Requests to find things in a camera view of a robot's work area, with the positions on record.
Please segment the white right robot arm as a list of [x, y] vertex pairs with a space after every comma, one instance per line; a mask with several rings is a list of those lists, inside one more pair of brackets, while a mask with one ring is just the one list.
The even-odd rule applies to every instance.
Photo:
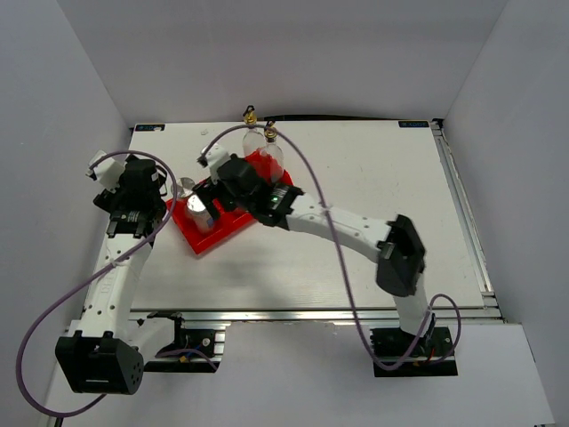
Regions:
[[194, 187], [213, 218], [241, 209], [260, 224], [336, 241], [376, 265], [375, 282], [396, 304], [403, 347], [420, 355], [434, 342], [435, 317], [423, 285], [426, 249], [411, 219], [393, 221], [324, 208], [302, 189], [266, 182], [245, 159], [224, 155], [199, 164], [209, 178]]

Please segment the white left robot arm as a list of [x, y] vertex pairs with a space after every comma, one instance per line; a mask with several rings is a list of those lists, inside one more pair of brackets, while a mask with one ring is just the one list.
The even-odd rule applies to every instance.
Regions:
[[130, 155], [93, 168], [103, 190], [93, 203], [108, 214], [102, 260], [109, 268], [90, 285], [76, 331], [61, 337], [56, 359], [76, 393], [132, 395], [140, 387], [144, 358], [128, 341], [137, 283], [166, 213], [160, 189], [165, 176], [152, 159]]

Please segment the silver lid white powder jar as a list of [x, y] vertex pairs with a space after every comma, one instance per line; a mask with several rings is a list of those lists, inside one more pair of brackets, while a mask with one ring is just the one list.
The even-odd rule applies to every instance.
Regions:
[[177, 199], [187, 199], [191, 196], [193, 192], [193, 187], [195, 186], [193, 179], [189, 177], [181, 177], [176, 181], [176, 198]]

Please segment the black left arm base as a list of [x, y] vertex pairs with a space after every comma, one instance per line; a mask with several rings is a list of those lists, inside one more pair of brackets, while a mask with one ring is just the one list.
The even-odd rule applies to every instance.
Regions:
[[214, 365], [212, 360], [219, 351], [221, 330], [188, 323], [178, 311], [153, 311], [138, 320], [141, 332], [136, 346], [150, 364], [164, 361], [173, 367], [192, 364], [192, 359]]

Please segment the dark liquid glass bottle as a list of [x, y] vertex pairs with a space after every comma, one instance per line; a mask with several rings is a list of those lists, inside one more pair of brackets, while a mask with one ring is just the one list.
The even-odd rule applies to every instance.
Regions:
[[265, 157], [269, 157], [269, 173], [273, 182], [278, 182], [284, 175], [284, 153], [278, 146], [275, 130], [275, 122], [269, 120], [264, 128], [266, 145], [262, 151]]

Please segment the silver lid blue label jar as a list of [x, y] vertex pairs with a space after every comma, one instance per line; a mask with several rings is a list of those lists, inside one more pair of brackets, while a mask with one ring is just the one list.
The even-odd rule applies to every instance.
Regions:
[[188, 198], [186, 212], [201, 233], [208, 234], [212, 231], [214, 220], [197, 194]]

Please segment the clear liquid glass bottle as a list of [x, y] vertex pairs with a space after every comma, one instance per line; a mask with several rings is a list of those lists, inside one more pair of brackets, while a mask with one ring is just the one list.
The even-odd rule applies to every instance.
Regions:
[[243, 113], [244, 123], [247, 125], [245, 134], [242, 139], [242, 148], [244, 156], [248, 157], [258, 149], [265, 147], [265, 137], [255, 125], [258, 123], [255, 107], [248, 105]]

